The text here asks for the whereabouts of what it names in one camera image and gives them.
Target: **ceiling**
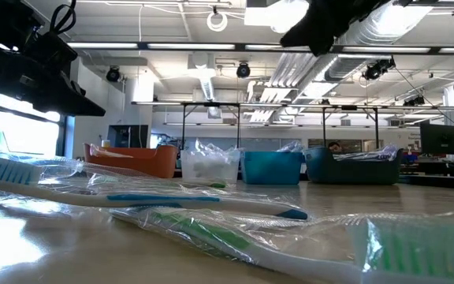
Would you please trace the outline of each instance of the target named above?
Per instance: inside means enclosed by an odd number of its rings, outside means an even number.
[[[28,0],[29,4],[43,16],[50,18],[56,6],[66,1]],[[220,11],[243,13],[245,0],[231,0],[233,6]],[[229,23],[222,32],[213,32],[207,27],[210,8],[184,6],[184,17],[178,7],[160,7],[169,12],[144,6],[108,6],[103,3],[78,2],[76,5],[77,23],[68,32],[68,41],[146,41],[146,42],[222,42],[222,43],[277,43],[281,34],[269,27],[245,26],[244,21],[228,17]],[[433,13],[452,12],[452,9],[435,9]],[[396,44],[404,45],[453,45],[454,17],[429,15]],[[199,80],[186,77],[188,55],[180,51],[90,51],[80,53],[84,62],[91,58],[103,58],[106,64],[97,65],[100,73],[108,70],[110,58],[144,57],[153,65],[160,76],[160,84],[155,93],[160,100],[173,94],[191,94],[200,88]],[[241,61],[248,61],[252,77],[270,77],[278,64],[281,54],[275,53],[214,53],[217,76],[213,78],[216,89],[246,90],[249,80],[236,78],[236,67]],[[334,89],[337,95],[331,98],[339,103],[386,103],[397,95],[404,94],[414,87],[429,84],[426,97],[433,103],[442,100],[442,87],[452,83],[438,77],[454,78],[454,57],[452,56],[395,56],[397,68],[385,74],[379,81],[364,88],[359,84],[359,73],[339,84]],[[122,69],[126,75],[136,75],[137,66]]]

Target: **orange bin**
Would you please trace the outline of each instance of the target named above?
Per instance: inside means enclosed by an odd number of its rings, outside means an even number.
[[[84,144],[85,162],[103,166],[115,166],[137,170],[157,178],[173,178],[177,164],[178,148],[162,145],[157,149],[146,148],[104,148],[133,158],[97,157],[91,155],[91,145]]]

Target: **blue bin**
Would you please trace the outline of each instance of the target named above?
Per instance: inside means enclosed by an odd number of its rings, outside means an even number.
[[[336,185],[392,185],[399,180],[402,149],[393,161],[337,161],[328,148],[304,152],[307,176],[314,183]]]
[[[243,181],[249,185],[297,185],[302,153],[247,151],[241,154]]]

